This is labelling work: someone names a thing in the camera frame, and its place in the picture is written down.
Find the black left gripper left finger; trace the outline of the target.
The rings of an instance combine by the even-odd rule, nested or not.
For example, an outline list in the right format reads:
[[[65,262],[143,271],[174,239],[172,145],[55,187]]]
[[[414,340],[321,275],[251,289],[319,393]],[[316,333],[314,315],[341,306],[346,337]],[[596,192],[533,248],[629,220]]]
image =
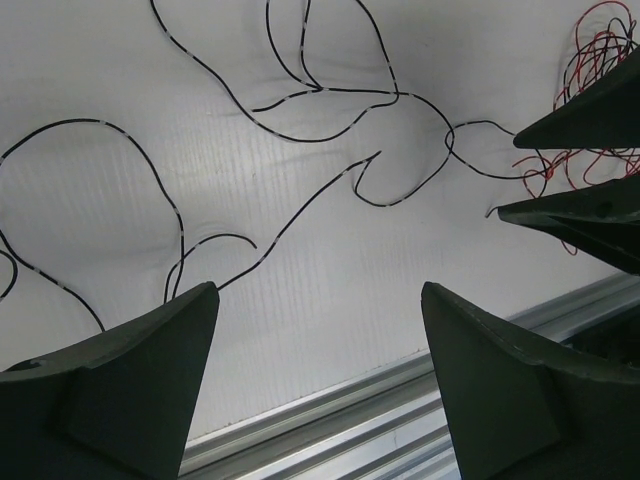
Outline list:
[[[3,371],[2,478],[177,478],[219,303],[205,282]]]

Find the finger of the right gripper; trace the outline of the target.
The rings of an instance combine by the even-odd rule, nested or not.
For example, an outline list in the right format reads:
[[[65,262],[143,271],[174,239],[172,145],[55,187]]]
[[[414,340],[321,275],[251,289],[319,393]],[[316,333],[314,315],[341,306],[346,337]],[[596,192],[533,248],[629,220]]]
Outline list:
[[[639,180],[500,206],[500,220],[558,238],[628,274],[639,272]]]

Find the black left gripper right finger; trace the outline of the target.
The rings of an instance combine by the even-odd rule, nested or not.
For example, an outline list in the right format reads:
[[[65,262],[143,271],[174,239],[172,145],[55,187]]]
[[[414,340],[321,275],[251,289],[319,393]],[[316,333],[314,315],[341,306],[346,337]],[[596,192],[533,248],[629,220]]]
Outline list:
[[[464,479],[636,479],[639,371],[496,317],[444,286],[424,328]]]

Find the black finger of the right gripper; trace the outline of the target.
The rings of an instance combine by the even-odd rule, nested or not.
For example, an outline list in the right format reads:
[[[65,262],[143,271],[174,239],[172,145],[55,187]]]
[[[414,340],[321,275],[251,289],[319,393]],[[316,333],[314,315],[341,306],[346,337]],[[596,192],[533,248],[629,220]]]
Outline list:
[[[566,105],[516,134],[519,149],[639,146],[639,51]]]

